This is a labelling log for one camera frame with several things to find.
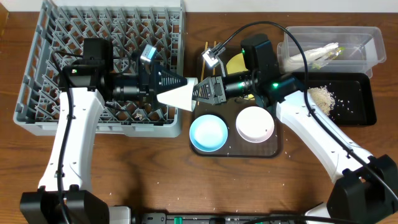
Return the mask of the white cup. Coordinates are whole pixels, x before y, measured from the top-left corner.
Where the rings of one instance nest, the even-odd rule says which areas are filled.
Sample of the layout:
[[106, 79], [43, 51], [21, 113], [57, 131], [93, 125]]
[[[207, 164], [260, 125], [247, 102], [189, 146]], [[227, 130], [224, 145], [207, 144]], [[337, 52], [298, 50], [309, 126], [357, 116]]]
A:
[[192, 112], [196, 107], [196, 101], [192, 99], [193, 88], [198, 83], [197, 78], [187, 78], [187, 84], [157, 95], [159, 103], [173, 106]]

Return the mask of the blue bowl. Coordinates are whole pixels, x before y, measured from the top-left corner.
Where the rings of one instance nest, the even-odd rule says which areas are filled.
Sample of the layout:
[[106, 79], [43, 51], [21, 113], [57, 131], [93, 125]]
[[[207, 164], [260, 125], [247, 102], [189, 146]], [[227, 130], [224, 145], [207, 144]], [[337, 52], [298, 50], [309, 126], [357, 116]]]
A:
[[218, 116], [205, 114], [195, 119], [189, 129], [190, 142], [202, 152], [221, 149], [228, 138], [226, 123]]

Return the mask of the pink white bowl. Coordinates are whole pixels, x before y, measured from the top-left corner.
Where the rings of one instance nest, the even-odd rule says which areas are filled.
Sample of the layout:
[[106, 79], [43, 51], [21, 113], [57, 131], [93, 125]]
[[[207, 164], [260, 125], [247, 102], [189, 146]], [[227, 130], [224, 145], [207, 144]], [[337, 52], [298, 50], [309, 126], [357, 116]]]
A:
[[268, 140], [274, 132], [274, 119], [264, 108], [250, 106], [236, 117], [236, 130], [247, 142], [260, 143]]

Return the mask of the green snack packet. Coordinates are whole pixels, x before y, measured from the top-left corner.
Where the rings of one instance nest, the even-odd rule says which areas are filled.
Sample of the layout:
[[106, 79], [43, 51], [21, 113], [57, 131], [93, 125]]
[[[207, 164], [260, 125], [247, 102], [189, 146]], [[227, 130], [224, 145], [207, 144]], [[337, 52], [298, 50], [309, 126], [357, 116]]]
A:
[[339, 55], [341, 55], [344, 50], [345, 50], [344, 47], [338, 47], [332, 50], [331, 52], [328, 52], [324, 56], [316, 59], [316, 61], [314, 61], [312, 64], [312, 69], [320, 70], [321, 68], [328, 65], [332, 60], [336, 59]]

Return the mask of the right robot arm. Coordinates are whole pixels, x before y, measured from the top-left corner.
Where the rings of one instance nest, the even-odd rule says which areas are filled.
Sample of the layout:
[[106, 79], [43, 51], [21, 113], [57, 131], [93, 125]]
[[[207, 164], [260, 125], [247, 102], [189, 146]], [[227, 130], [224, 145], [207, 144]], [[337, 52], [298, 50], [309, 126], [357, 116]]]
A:
[[305, 223], [377, 223], [397, 212], [397, 165], [374, 157], [354, 143], [313, 102], [308, 78], [281, 75], [272, 44], [264, 34], [241, 42], [244, 72], [204, 79], [193, 99], [218, 105], [254, 95], [258, 108], [273, 114], [314, 153], [333, 182], [327, 202], [300, 216]]

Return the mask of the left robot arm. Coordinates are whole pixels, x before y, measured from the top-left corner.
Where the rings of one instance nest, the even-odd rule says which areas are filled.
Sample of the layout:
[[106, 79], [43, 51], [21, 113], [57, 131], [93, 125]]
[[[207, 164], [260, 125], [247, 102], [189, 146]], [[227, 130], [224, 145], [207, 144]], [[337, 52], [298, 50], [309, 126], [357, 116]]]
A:
[[110, 207], [92, 192], [91, 162], [96, 129], [109, 100], [149, 98], [154, 106], [191, 111], [194, 78], [154, 61], [155, 48], [136, 54], [132, 74], [114, 71], [113, 44], [87, 38], [75, 61], [58, 69], [60, 115], [47, 168], [34, 192], [24, 192], [20, 210], [29, 223], [137, 223], [127, 206]]

